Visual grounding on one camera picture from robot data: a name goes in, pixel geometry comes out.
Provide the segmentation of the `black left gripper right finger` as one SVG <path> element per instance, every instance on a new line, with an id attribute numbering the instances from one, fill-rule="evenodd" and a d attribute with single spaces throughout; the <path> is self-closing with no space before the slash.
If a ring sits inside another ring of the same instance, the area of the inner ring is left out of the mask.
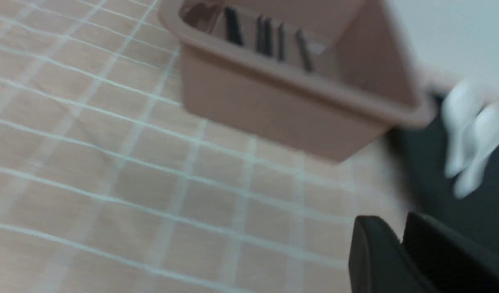
<path id="1" fill-rule="evenodd" d="M 409 213 L 402 245 L 440 293 L 499 293 L 499 256 L 437 219 Z"/>

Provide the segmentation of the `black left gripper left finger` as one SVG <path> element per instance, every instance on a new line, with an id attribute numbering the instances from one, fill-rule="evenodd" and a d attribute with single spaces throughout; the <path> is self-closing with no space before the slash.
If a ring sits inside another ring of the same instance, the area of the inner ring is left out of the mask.
<path id="1" fill-rule="evenodd" d="M 378 216 L 357 216 L 349 255 L 353 293 L 435 293 L 391 227 Z"/>

